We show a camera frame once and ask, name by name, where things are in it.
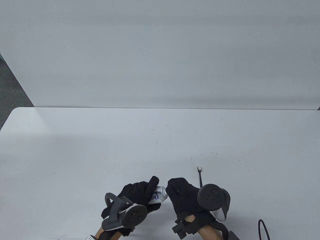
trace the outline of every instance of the black strap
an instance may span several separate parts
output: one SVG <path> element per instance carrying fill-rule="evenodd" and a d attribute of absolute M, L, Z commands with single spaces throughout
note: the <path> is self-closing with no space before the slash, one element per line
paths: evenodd
<path fill-rule="evenodd" d="M 98 240 L 109 240 L 113 237 L 113 235 L 116 233 L 116 230 L 112 230 L 112 231 L 103 231 Z"/>
<path fill-rule="evenodd" d="M 193 222 L 182 221 L 188 234 L 196 234 L 200 228 L 216 220 L 216 218 L 207 211 L 197 212 L 194 216 L 196 218 Z"/>
<path fill-rule="evenodd" d="M 270 240 L 270 236 L 269 236 L 268 230 L 267 230 L 266 225 L 264 224 L 264 221 L 263 221 L 262 219 L 259 219 L 259 221 L 258 221 L 259 239 L 262 240 L 262 238 L 261 238 L 260 223 L 262 223 L 263 228 L 264 228 L 264 230 L 266 231 L 267 239 Z"/>
<path fill-rule="evenodd" d="M 178 234 L 180 239 L 183 239 L 187 235 L 187 232 L 184 229 L 184 224 L 183 224 L 183 222 L 180 222 L 178 219 L 175 221 L 175 223 L 177 225 L 174 226 L 172 228 L 172 230 L 173 230 L 174 233 Z"/>
<path fill-rule="evenodd" d="M 210 225 L 218 231 L 222 232 L 223 240 L 227 240 L 229 238 L 229 231 L 224 224 L 218 221 L 213 221 L 210 223 Z"/>

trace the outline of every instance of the wrist strap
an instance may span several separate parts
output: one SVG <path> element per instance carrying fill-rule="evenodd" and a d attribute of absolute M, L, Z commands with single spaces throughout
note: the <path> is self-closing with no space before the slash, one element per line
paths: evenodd
<path fill-rule="evenodd" d="M 180 239 L 183 239 L 187 233 L 196 234 L 199 229 L 206 225 L 210 225 L 212 228 L 217 229 L 222 232 L 222 237 L 224 240 L 228 240 L 229 231 L 226 226 L 220 222 L 217 222 L 215 217 L 209 212 L 199 212 L 194 214 L 195 220 L 193 222 L 186 222 L 185 220 L 176 220 L 176 226 L 172 228 L 174 233 L 177 233 Z"/>
<path fill-rule="evenodd" d="M 110 240 L 116 234 L 116 232 L 119 232 L 122 236 L 127 237 L 133 232 L 134 229 L 135 228 L 119 228 L 117 230 L 103 231 L 98 240 Z"/>

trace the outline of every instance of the dark fabric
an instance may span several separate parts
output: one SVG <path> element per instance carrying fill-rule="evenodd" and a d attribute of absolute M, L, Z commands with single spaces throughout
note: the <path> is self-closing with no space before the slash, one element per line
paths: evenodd
<path fill-rule="evenodd" d="M 217 229 L 222 232 L 222 237 L 224 240 L 229 240 L 229 231 L 223 223 L 218 221 L 213 221 L 210 223 L 210 225 L 214 229 Z"/>
<path fill-rule="evenodd" d="M 125 185 L 118 195 L 118 197 L 125 196 L 130 199 L 133 203 L 143 205 L 147 208 L 148 213 L 158 210 L 161 206 L 161 203 L 148 205 L 148 202 L 151 200 L 151 197 L 159 184 L 159 179 L 156 176 L 153 176 L 149 182 L 136 182 L 134 184 Z M 105 208 L 101 217 L 105 219 L 110 214 L 110 209 L 113 205 L 111 203 L 110 207 Z M 128 236 L 132 231 L 131 228 L 119 228 L 116 231 L 120 232 L 123 236 Z"/>
<path fill-rule="evenodd" d="M 186 179 L 170 179 L 165 190 L 180 221 L 186 216 L 204 211 L 198 204 L 199 188 L 189 184 Z"/>
<path fill-rule="evenodd" d="M 187 235 L 187 232 L 186 232 L 186 230 L 184 228 L 184 224 L 183 224 L 183 222 L 180 222 L 178 220 L 176 220 L 176 224 L 177 225 L 174 226 L 172 228 L 172 230 L 173 230 L 174 233 L 178 234 L 180 239 L 183 239 Z"/>
<path fill-rule="evenodd" d="M 240 239 L 233 233 L 233 231 L 230 231 L 228 240 L 240 240 Z"/>
<path fill-rule="evenodd" d="M 100 234 L 98 240 L 109 240 L 110 238 L 113 237 L 113 235 L 116 233 L 116 230 L 112 231 L 104 231 Z"/>
<path fill-rule="evenodd" d="M 216 218 L 208 211 L 197 212 L 194 215 L 196 219 L 186 226 L 186 232 L 188 234 L 195 234 L 200 228 L 209 225 L 216 220 Z"/>

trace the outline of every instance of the small brush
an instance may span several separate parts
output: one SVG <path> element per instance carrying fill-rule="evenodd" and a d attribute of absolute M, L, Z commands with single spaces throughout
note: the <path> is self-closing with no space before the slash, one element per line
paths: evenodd
<path fill-rule="evenodd" d="M 201 167 L 198 167 L 199 179 L 200 179 L 200 187 L 202 187 L 202 180 L 201 180 Z"/>

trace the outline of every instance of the white table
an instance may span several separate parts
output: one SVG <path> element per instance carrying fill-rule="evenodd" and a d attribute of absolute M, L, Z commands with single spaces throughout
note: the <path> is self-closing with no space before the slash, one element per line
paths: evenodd
<path fill-rule="evenodd" d="M 240 239 L 318 239 L 320 112 L 17 108 L 0 132 L 0 233 L 85 239 L 106 192 L 152 175 L 228 190 L 225 222 Z M 179 239 L 170 200 L 129 239 Z M 200 239 L 198 235 L 188 239 Z"/>

